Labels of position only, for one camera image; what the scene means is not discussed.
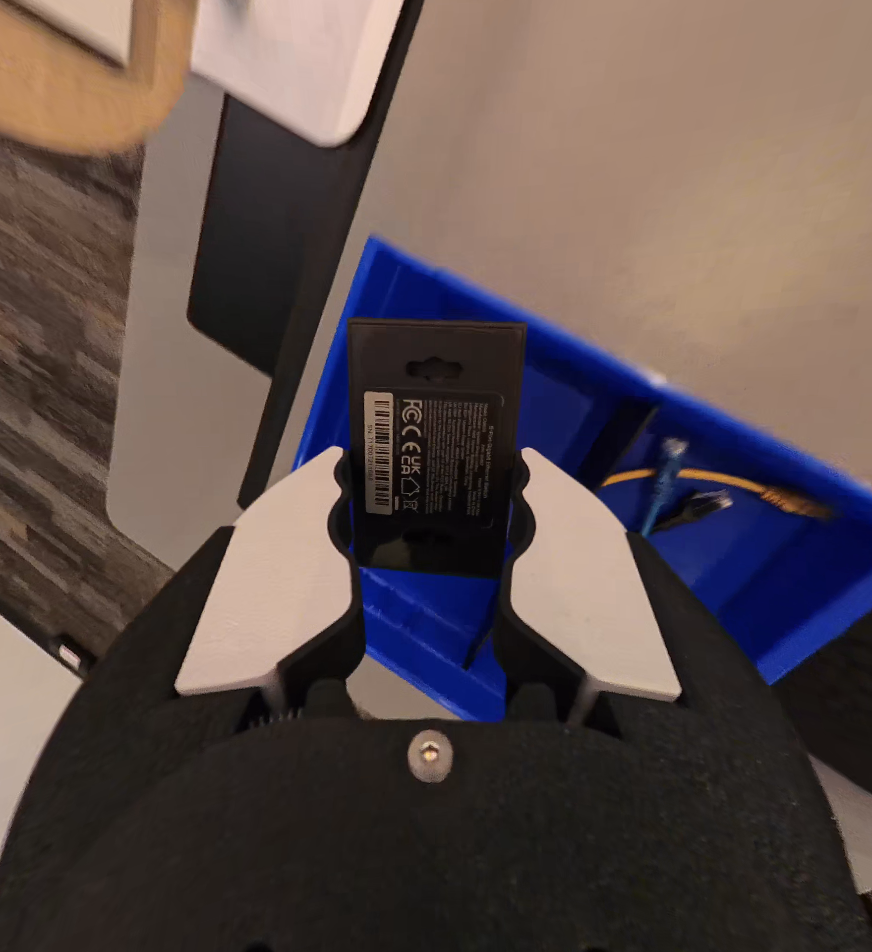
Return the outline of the blue plastic bin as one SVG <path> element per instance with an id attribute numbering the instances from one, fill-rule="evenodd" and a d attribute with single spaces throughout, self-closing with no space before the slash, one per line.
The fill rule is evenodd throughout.
<path id="1" fill-rule="evenodd" d="M 367 239 L 293 469 L 328 446 L 349 446 L 347 320 L 356 317 L 525 322 L 519 448 L 577 476 L 625 399 L 657 405 L 616 471 L 648 468 L 665 437 L 688 443 L 684 469 L 797 491 L 833 510 L 786 514 L 751 491 L 651 542 L 773 684 L 872 610 L 872 490 L 647 370 L 498 295 Z M 484 639 L 498 583 L 361 570 L 367 653 L 467 720 L 499 720 L 504 679 Z"/>

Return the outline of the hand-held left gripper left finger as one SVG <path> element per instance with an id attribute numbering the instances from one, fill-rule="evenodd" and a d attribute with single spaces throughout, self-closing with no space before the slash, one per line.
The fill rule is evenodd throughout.
<path id="1" fill-rule="evenodd" d="M 365 653 L 347 453 L 324 450 L 233 524 L 175 689 L 257 688 L 272 709 L 303 708 L 311 687 L 345 682 Z"/>

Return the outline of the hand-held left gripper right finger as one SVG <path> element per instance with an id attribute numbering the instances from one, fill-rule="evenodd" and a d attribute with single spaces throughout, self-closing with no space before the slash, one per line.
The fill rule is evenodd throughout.
<path id="1" fill-rule="evenodd" d="M 493 653 L 508 716 L 537 703 L 580 725 L 601 695 L 682 693 L 620 520 L 537 449 L 517 455 Z"/>

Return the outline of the white stand base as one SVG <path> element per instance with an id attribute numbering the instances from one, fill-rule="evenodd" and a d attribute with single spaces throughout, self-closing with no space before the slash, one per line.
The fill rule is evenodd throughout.
<path id="1" fill-rule="evenodd" d="M 201 1 L 191 70 L 320 147 L 353 138 L 402 1 Z"/>

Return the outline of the dark rectangular table panel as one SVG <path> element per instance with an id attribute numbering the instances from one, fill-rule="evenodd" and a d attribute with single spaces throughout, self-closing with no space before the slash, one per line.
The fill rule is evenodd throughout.
<path id="1" fill-rule="evenodd" d="M 187 318 L 270 381 L 241 508 L 271 477 L 422 7 L 403 3 L 367 113 L 341 145 L 225 97 Z"/>

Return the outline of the black textured pad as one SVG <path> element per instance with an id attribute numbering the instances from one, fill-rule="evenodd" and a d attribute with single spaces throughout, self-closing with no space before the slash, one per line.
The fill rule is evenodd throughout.
<path id="1" fill-rule="evenodd" d="M 809 753 L 872 795 L 872 611 L 772 691 Z"/>

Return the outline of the black network switch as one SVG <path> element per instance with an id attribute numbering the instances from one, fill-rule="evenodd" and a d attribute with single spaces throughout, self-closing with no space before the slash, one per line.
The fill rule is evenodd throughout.
<path id="1" fill-rule="evenodd" d="M 510 321 L 347 323 L 353 546 L 361 567 L 499 576 L 527 329 Z"/>

